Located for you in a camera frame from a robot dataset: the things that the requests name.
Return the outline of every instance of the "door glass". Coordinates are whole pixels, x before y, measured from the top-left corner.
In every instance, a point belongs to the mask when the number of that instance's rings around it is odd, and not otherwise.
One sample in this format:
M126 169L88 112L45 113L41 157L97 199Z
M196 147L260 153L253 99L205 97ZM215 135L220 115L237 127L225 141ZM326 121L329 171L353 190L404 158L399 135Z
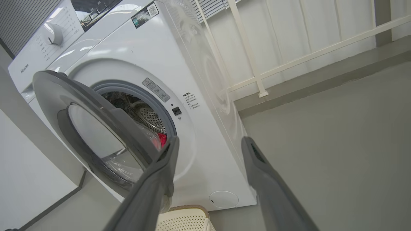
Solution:
M77 104L68 107L74 128L107 167L127 181L136 182L143 170L131 153L98 119Z

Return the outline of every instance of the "warning label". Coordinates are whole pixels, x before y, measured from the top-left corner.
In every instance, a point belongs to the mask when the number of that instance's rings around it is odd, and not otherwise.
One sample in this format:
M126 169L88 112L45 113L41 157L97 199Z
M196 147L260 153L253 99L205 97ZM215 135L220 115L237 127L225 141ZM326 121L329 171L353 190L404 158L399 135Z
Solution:
M146 78L142 84L144 86L146 86L148 89L150 89L152 92L154 92L154 94L156 94L158 97L160 97L160 99L163 102L167 102L167 100L170 99L169 95L167 95L165 93L165 91L163 91L163 89L161 89L159 86L157 86L157 84L155 84L153 81L151 81L151 79Z
M190 110L198 108L200 106L194 94L187 92L183 96Z

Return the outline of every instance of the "gray sticker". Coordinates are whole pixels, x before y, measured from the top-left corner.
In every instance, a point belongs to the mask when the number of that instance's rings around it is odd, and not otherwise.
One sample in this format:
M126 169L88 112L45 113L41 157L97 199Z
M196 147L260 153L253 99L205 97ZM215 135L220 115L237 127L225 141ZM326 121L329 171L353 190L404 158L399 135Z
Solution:
M167 102L170 99L169 95L167 95L163 89L161 89L157 84L151 81L149 78L146 78L142 84L150 89L154 94L156 94L163 102Z

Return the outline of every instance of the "perforated basket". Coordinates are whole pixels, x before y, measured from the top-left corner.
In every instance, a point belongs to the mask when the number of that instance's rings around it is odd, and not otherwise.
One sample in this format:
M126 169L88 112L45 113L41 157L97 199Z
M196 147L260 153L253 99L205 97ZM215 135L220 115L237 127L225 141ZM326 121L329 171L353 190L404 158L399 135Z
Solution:
M158 216L156 231L215 231L202 206L179 206Z

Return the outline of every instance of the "qr code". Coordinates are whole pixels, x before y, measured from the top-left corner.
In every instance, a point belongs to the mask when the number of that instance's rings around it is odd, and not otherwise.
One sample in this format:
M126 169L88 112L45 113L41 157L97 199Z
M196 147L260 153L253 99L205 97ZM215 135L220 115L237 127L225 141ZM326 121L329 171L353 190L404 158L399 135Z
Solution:
M157 7L155 6L155 4L151 4L149 7L147 7L148 10L148 14L150 15L150 17L154 17L158 14L158 10Z

